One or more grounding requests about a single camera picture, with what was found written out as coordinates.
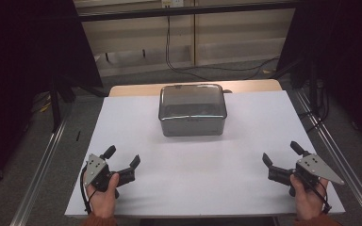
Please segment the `black curtain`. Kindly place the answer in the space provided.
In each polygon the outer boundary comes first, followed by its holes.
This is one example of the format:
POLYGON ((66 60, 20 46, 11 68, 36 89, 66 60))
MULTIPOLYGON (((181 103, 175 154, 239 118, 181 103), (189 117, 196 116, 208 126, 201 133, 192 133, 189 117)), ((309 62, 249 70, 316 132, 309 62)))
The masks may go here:
POLYGON ((31 117, 34 97, 100 78, 74 0, 0 0, 0 170, 31 117))
POLYGON ((362 130, 362 0, 297 0, 277 69, 300 87, 316 67, 362 130))

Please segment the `white power strip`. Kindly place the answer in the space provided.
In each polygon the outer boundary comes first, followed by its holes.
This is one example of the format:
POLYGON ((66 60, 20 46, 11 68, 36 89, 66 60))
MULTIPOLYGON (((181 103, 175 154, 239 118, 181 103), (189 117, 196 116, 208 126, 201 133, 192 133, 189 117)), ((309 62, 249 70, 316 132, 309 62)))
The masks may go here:
POLYGON ((182 8, 184 6, 184 0, 161 0, 163 8, 182 8))

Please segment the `silver metal floor rail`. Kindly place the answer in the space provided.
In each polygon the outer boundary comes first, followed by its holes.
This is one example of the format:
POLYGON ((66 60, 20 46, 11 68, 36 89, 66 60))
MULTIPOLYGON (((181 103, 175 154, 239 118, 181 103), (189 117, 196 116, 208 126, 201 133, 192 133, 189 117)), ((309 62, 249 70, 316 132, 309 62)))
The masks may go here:
POLYGON ((313 113, 311 113, 310 102, 308 97, 302 90, 296 92, 296 96, 303 107, 304 111, 308 114, 308 118, 313 124, 317 134, 320 136, 322 143, 325 145, 327 151, 334 159, 339 171, 343 175, 345 183, 350 187, 358 203, 362 208, 362 183, 357 177, 356 173, 348 163, 346 157, 342 153, 342 150, 336 144, 331 133, 326 128, 325 124, 313 113))
POLYGON ((37 170, 34 173, 34 176, 32 177, 32 180, 27 188, 27 191, 23 196, 20 205, 9 226, 26 226, 32 208, 41 190, 42 182, 50 167, 52 158, 58 147, 63 131, 65 130, 67 121, 68 117, 64 117, 60 121, 55 132, 51 135, 50 140, 44 150, 41 161, 37 167, 37 170))

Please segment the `black horizontal frame bar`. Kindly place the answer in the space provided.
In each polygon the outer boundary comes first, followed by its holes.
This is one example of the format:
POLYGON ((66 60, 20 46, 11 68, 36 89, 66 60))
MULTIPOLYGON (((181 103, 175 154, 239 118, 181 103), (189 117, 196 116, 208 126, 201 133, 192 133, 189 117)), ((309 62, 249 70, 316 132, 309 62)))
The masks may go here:
POLYGON ((210 14, 222 12, 259 11, 273 9, 297 8, 302 0, 282 0, 276 2, 248 3, 236 5, 199 6, 182 8, 155 8, 118 12, 81 13, 78 15, 80 22, 140 19, 153 17, 184 16, 196 14, 210 14))

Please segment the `person's left hand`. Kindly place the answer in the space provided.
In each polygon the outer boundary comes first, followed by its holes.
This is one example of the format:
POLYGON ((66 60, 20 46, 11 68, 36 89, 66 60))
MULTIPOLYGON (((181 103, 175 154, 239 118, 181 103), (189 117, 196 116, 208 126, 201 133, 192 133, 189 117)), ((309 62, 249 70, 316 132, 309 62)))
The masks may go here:
POLYGON ((106 192, 96 191, 93 185, 86 190, 89 197, 92 213, 99 218, 112 218, 116 208, 115 190, 119 182, 119 174, 111 176, 106 192))

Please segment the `gray box with clear lid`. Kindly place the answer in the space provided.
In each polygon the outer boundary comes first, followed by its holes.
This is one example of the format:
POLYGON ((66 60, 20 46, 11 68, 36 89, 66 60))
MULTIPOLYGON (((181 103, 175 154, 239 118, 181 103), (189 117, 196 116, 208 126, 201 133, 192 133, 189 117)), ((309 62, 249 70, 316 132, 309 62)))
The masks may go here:
POLYGON ((160 91, 158 119, 165 137, 220 136, 226 118, 218 84, 173 85, 160 91))

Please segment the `light wooden office desk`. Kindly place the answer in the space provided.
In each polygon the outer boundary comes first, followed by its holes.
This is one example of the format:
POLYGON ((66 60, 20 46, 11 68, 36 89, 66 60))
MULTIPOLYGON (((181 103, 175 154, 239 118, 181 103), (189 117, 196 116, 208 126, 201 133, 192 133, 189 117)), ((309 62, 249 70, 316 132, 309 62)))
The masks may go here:
MULTIPOLYGON (((183 7, 270 0, 184 0, 183 7)), ((161 8, 161 0, 74 0, 77 12, 161 8)), ((84 22, 101 76, 276 57, 293 8, 84 22)))

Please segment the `white table mat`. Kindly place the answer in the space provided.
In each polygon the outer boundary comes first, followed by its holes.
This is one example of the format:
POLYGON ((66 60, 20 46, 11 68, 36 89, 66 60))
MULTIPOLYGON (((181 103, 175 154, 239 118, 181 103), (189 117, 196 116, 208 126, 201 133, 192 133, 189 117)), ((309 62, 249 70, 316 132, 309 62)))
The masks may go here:
POLYGON ((138 156, 134 182, 121 186, 115 214, 125 218, 214 218, 292 214, 288 187, 269 180, 262 161, 292 169, 293 141, 314 150, 285 91, 231 93, 223 133, 165 137, 156 96, 110 97, 103 102, 89 153, 109 146, 112 170, 138 156))

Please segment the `person's right hand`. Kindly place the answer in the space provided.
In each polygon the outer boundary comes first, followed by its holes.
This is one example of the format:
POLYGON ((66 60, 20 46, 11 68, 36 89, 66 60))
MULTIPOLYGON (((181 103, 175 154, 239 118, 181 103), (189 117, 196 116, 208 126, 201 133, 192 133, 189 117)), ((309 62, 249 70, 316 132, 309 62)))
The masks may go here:
POLYGON ((295 207, 298 220, 310 220, 318 217, 322 212, 322 198, 326 194, 328 181, 320 178, 320 183, 316 186, 316 190, 320 197, 312 190, 306 191, 303 183, 295 176, 290 176, 290 181, 295 188, 295 207))

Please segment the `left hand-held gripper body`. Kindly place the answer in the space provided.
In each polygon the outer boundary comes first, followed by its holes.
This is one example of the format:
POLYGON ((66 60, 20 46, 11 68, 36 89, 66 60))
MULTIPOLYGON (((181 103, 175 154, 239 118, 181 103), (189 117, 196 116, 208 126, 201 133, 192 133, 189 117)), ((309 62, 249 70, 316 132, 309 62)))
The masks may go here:
MULTIPOLYGON (((84 179, 83 186, 93 185, 96 191, 106 192, 109 180, 115 171, 111 171, 108 167, 106 159, 102 155, 97 156, 91 154, 86 166, 86 178, 84 179)), ((135 169, 130 166, 126 169, 118 171, 120 176, 117 186, 123 186, 135 180, 135 169)))

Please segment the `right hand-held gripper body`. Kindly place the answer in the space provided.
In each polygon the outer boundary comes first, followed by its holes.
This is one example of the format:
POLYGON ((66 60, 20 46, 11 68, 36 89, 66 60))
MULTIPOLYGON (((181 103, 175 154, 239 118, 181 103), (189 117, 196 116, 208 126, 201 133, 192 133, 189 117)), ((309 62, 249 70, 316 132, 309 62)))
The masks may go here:
POLYGON ((294 169, 282 169, 273 165, 268 168, 268 179, 289 186, 289 195, 295 196, 295 188, 292 186, 290 176, 294 174, 300 179, 305 189, 315 188, 320 178, 344 185, 345 182, 316 154, 304 156, 296 162, 294 169))

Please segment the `black metal stand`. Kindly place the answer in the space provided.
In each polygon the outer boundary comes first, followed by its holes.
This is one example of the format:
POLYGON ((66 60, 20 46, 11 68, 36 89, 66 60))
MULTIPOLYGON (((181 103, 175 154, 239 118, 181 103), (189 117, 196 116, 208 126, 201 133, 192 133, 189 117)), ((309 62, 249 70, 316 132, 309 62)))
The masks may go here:
POLYGON ((65 103, 71 103, 75 100, 72 90, 71 79, 65 75, 54 75, 51 78, 49 90, 53 114, 53 130, 55 133, 61 124, 61 113, 59 109, 59 99, 61 97, 65 103))

